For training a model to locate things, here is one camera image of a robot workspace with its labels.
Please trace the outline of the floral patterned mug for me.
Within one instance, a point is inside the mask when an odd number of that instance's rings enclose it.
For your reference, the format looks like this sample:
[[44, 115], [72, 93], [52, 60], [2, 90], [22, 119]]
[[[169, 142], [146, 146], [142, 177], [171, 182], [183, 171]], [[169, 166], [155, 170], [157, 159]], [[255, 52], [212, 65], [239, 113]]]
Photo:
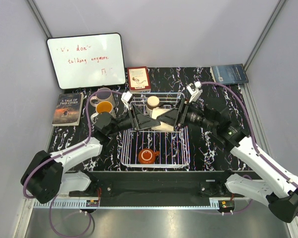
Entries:
[[113, 118], [116, 118], [116, 114], [115, 114], [115, 110], [114, 110], [115, 106], [109, 102], [109, 101], [102, 101], [100, 103], [98, 103], [95, 107], [95, 113], [93, 113], [90, 117], [91, 122], [95, 123], [96, 122], [96, 118], [100, 113], [104, 113], [107, 112], [109, 113]]

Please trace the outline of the pink glossy mug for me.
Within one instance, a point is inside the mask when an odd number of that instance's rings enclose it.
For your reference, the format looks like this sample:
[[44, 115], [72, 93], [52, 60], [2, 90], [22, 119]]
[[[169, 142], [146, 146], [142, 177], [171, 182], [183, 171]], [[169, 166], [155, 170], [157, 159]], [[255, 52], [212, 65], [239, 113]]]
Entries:
[[103, 87], [98, 89], [97, 93], [89, 100], [93, 107], [96, 107], [98, 103], [103, 101], [110, 102], [113, 106], [115, 106], [115, 99], [109, 88]]

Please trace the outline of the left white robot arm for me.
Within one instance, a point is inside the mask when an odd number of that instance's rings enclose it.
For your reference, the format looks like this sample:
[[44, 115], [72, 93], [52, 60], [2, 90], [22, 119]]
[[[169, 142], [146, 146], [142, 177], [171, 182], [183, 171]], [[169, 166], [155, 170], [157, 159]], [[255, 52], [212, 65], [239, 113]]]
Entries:
[[95, 115], [94, 129], [88, 138], [59, 152], [42, 150], [35, 154], [21, 178], [24, 196], [35, 198], [44, 204], [58, 194], [94, 196], [98, 179], [89, 172], [69, 170], [83, 161], [99, 156], [112, 141], [113, 134], [134, 129], [148, 129], [160, 125], [160, 121], [143, 114], [136, 107], [116, 119], [108, 112]]

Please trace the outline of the cream ribbed cup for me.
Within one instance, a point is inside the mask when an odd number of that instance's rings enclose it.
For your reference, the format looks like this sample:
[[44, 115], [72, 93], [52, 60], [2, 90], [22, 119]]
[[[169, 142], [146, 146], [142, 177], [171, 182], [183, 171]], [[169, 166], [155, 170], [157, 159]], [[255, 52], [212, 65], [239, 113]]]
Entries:
[[156, 119], [160, 122], [160, 125], [153, 126], [151, 130], [154, 131], [162, 131], [162, 132], [173, 132], [174, 131], [174, 126], [166, 123], [163, 121], [163, 119], [160, 118], [160, 116], [166, 112], [168, 112], [170, 108], [154, 108], [151, 112], [150, 117], [152, 119]]

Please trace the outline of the brown and cream cup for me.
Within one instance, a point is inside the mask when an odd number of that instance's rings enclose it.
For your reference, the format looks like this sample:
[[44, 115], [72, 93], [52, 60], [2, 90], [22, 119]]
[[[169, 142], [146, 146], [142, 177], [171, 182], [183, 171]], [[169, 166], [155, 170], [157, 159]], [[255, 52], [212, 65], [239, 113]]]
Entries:
[[147, 99], [146, 112], [151, 115], [153, 109], [158, 108], [160, 104], [160, 99], [157, 96], [150, 96]]

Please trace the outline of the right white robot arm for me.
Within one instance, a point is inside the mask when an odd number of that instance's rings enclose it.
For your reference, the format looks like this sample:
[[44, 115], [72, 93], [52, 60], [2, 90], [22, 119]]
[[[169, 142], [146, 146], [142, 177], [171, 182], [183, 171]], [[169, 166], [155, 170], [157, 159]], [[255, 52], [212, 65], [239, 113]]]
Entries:
[[203, 110], [181, 100], [175, 107], [157, 116], [157, 120], [171, 126], [189, 124], [211, 132], [217, 146], [229, 151], [245, 162], [263, 183], [245, 179], [229, 172], [226, 179], [216, 183], [220, 196], [240, 194], [258, 201], [281, 221], [291, 223], [298, 216], [298, 176], [287, 171], [255, 142], [254, 134], [233, 123], [228, 116], [228, 107], [217, 101], [208, 102]]

